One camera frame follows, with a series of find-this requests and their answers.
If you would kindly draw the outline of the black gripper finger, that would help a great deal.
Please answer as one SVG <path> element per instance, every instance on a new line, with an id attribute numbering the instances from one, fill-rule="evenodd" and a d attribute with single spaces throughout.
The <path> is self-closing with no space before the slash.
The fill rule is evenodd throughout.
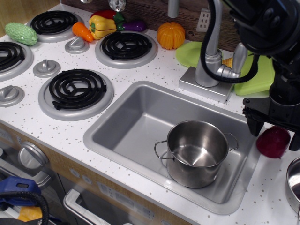
<path id="1" fill-rule="evenodd" d="M 289 150 L 299 150 L 300 149 L 300 131 L 294 133 L 292 140 L 289 145 Z"/>
<path id="2" fill-rule="evenodd" d="M 250 133 L 253 136 L 258 136 L 264 125 L 264 119 L 262 117 L 247 116 L 247 124 L 248 124 L 248 128 L 250 130 Z"/>

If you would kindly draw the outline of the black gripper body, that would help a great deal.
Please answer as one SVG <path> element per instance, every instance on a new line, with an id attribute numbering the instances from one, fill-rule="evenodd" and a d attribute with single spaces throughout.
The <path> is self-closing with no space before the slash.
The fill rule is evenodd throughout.
<path id="1" fill-rule="evenodd" d="M 262 117 L 264 123 L 285 128 L 292 132 L 300 130 L 300 105 L 282 105 L 270 97 L 248 97 L 243 99 L 243 114 Z"/>

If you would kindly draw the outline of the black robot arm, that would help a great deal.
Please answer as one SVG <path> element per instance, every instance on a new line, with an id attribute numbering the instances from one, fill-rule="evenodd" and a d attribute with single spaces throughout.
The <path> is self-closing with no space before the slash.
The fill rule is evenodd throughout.
<path id="1" fill-rule="evenodd" d="M 252 135 L 265 122 L 294 132 L 289 150 L 300 149 L 300 4 L 296 0 L 226 0 L 243 45 L 272 58 L 268 97 L 243 100 Z"/>

